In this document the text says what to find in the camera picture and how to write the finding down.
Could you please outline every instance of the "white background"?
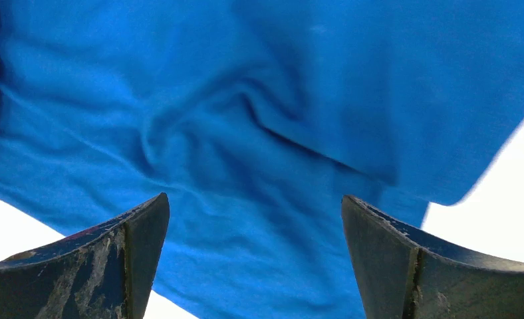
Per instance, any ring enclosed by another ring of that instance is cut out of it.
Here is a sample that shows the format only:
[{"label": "white background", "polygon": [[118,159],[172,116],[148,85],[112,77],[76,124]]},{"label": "white background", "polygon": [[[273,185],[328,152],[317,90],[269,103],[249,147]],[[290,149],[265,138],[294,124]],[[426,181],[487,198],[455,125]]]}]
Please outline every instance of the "white background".
[{"label": "white background", "polygon": [[[462,202],[430,205],[423,229],[470,249],[524,262],[524,124]],[[0,260],[62,237],[0,201]],[[195,317],[153,292],[145,318]]]}]

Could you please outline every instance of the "blue fabric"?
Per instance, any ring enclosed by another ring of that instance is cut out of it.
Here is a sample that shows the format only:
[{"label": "blue fabric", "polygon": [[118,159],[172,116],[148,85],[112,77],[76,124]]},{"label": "blue fabric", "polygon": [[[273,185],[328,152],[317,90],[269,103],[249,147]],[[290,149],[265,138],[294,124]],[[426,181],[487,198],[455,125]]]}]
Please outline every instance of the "blue fabric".
[{"label": "blue fabric", "polygon": [[524,118],[524,1],[0,1],[0,199],[65,235],[168,193],[154,289],[364,318],[355,194],[419,225]]}]

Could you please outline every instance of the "blue towel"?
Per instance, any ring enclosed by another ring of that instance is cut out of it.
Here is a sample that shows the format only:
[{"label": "blue towel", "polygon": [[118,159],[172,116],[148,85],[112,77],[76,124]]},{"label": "blue towel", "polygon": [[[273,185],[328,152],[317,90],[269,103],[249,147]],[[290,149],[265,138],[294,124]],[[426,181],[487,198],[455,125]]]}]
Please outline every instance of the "blue towel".
[{"label": "blue towel", "polygon": [[342,195],[419,225],[523,118],[523,0],[0,1],[0,199],[69,235],[167,192],[201,318],[364,318]]}]

